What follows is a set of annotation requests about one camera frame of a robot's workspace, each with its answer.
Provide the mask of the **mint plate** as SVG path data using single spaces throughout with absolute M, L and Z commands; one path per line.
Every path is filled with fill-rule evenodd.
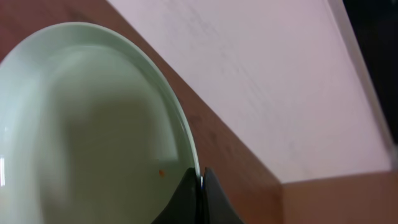
M 57 24 L 1 61 L 2 223 L 150 223 L 187 169 L 175 93 L 117 32 Z

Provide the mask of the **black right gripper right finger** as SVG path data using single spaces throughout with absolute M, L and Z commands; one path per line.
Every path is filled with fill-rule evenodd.
M 244 224 L 225 194 L 215 172 L 207 167 L 203 176 L 203 215 L 206 224 Z

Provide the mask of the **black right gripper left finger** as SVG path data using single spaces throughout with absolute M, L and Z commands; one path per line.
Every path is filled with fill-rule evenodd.
M 152 224 L 197 224 L 200 186 L 194 168 L 188 168 L 166 207 Z

